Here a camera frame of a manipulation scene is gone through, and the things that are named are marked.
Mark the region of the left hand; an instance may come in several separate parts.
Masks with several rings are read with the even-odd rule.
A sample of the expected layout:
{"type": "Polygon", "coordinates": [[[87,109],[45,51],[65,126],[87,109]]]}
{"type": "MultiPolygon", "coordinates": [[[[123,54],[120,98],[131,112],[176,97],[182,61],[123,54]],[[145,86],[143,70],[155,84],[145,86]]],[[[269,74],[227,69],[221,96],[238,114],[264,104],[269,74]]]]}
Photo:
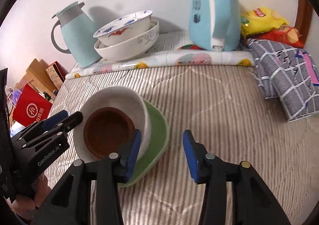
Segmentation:
{"type": "Polygon", "coordinates": [[[32,184],[32,188],[35,191],[33,200],[23,195],[16,196],[13,203],[11,203],[10,200],[7,200],[7,204],[11,210],[26,221],[31,221],[33,219],[36,208],[41,206],[48,194],[51,192],[51,188],[48,186],[48,179],[43,173],[32,184]]]}

